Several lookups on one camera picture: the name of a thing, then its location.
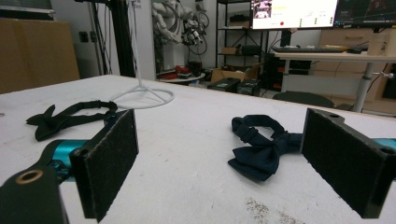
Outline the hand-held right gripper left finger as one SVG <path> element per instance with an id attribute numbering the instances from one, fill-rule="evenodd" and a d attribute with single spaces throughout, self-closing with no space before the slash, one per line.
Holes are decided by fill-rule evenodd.
<path id="1" fill-rule="evenodd" d="M 133 110 L 109 118 L 98 134 L 70 153 L 85 218 L 100 222 L 106 216 L 137 154 Z"/>

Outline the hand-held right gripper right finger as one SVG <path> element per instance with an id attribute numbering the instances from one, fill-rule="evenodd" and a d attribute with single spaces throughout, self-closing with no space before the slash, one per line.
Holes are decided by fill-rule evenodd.
<path id="1" fill-rule="evenodd" d="M 396 177 L 396 150 L 345 124 L 334 113 L 309 108 L 301 152 L 362 218 L 378 218 Z"/>

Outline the black bow tie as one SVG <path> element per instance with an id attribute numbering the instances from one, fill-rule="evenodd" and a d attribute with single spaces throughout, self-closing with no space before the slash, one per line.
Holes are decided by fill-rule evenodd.
<path id="1" fill-rule="evenodd" d="M 76 113 L 83 109 L 107 108 L 106 113 L 96 113 L 93 115 L 78 115 Z M 55 105 L 51 105 L 44 113 L 36 114 L 26 120 L 29 125 L 36 126 L 35 140 L 40 142 L 51 138 L 56 133 L 69 127 L 78 126 L 93 121 L 106 119 L 114 115 L 118 106 L 114 102 L 89 101 L 79 102 L 70 105 L 64 111 L 53 115 Z"/>

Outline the white wire display rack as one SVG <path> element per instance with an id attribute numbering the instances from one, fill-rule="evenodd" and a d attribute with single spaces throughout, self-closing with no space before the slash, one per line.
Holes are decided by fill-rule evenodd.
<path id="1" fill-rule="evenodd" d="M 146 95 L 147 93 L 151 94 L 155 97 L 155 104 L 154 105 L 119 105 L 119 108 L 123 109 L 148 109 L 153 107 L 158 107 L 162 105 L 166 105 L 171 103 L 175 99 L 175 94 L 172 91 L 165 90 L 165 89 L 152 89 L 146 86 L 143 83 L 143 79 L 141 76 L 141 69 L 139 64 L 139 53 L 137 50 L 137 28 L 136 28 L 136 13 L 134 9 L 134 2 L 135 0 L 128 0 L 130 5 L 127 9 L 127 15 L 129 16 L 129 23 L 130 23 L 130 40 L 132 44 L 132 53 L 133 53 L 133 71 L 137 77 L 138 84 L 132 87 L 129 90 L 121 91 L 109 98 L 110 101 L 116 102 L 121 97 L 126 96 L 127 94 L 132 93 L 142 93 Z"/>

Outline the navy bow tie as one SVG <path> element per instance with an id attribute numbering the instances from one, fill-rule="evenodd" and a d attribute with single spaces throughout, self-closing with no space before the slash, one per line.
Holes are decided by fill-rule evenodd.
<path id="1" fill-rule="evenodd" d="M 278 169 L 280 157 L 300 150 L 301 133 L 289 133 L 266 115 L 246 115 L 232 119 L 232 131 L 249 147 L 233 150 L 228 163 L 242 175 L 267 180 Z"/>

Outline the black round stool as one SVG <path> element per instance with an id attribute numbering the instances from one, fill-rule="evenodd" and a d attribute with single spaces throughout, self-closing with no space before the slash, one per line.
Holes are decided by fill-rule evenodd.
<path id="1" fill-rule="evenodd" d="M 334 103 L 331 100 L 321 95 L 310 92 L 286 91 L 275 94 L 273 98 L 275 100 L 293 102 L 298 104 L 334 108 Z"/>

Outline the white foam mat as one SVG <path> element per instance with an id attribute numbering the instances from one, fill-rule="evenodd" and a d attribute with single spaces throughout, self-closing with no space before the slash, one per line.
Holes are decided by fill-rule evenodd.
<path id="1" fill-rule="evenodd" d="M 151 107 L 136 84 L 131 77 L 100 76 L 0 94 L 0 185 L 43 150 L 29 117 L 50 106 L 63 110 L 119 94 L 136 105 L 134 167 L 102 221 L 85 218 L 77 187 L 63 183 L 71 224 L 396 224 L 396 183 L 380 217 L 363 219 L 299 154 L 282 156 L 276 174 L 264 182 L 229 165 L 240 146 L 233 118 L 264 114 L 299 133 L 304 105 L 176 85 L 171 103 Z"/>

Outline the light standing desk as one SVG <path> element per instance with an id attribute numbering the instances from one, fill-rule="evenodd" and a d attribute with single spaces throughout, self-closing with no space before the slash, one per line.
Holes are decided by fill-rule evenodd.
<path id="1" fill-rule="evenodd" d="M 374 67 L 377 63 L 396 63 L 396 56 L 367 55 L 352 53 L 284 53 L 275 56 L 285 61 L 281 91 L 301 91 L 321 94 L 355 96 L 353 111 L 361 112 L 369 89 Z M 291 61 L 365 63 L 365 71 L 360 78 L 321 77 L 291 75 Z"/>

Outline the white round table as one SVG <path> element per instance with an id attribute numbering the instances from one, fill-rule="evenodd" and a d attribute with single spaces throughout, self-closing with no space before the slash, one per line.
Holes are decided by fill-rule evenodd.
<path id="1" fill-rule="evenodd" d="M 195 77 L 193 74 L 168 73 L 168 74 L 159 75 L 158 81 L 180 84 L 180 85 L 189 85 L 193 81 L 199 80 L 204 77 L 205 77 L 205 73 L 202 73 L 198 77 Z"/>

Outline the black keyboard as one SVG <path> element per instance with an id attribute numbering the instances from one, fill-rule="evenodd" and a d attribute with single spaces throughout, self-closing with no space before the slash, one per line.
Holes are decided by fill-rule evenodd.
<path id="1" fill-rule="evenodd" d="M 283 53 L 342 53 L 341 49 L 332 48 L 285 48 L 285 47 L 273 47 L 275 52 Z"/>

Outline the brown cardboard sheet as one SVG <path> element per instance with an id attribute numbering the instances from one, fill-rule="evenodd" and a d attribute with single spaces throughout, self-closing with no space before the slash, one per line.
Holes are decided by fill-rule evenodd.
<path id="1" fill-rule="evenodd" d="M 0 93 L 78 79 L 68 23 L 0 19 Z"/>

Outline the black equipment case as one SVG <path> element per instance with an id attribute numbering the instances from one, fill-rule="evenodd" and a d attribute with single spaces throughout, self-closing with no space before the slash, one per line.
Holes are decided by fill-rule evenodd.
<path id="1" fill-rule="evenodd" d="M 250 96 L 260 95 L 260 82 L 255 79 L 241 80 L 235 77 L 226 77 L 207 86 L 210 90 L 226 91 Z"/>

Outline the open cardboard box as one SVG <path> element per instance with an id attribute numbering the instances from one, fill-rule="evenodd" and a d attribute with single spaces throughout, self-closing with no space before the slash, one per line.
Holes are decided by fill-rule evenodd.
<path id="1" fill-rule="evenodd" d="M 239 78 L 241 81 L 257 79 L 262 63 L 251 66 L 224 65 L 212 71 L 210 82 L 214 83 L 227 77 Z"/>

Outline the dark computer monitor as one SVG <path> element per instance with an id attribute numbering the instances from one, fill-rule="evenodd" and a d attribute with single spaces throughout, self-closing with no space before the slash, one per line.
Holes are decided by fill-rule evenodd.
<path id="1" fill-rule="evenodd" d="M 396 0 L 339 0 L 335 27 L 390 28 L 396 25 Z"/>

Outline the black metal shelf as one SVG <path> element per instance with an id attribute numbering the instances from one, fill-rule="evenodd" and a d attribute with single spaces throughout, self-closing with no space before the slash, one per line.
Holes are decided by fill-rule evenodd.
<path id="1" fill-rule="evenodd" d="M 251 28 L 250 0 L 216 0 L 216 67 L 262 61 L 264 31 Z"/>

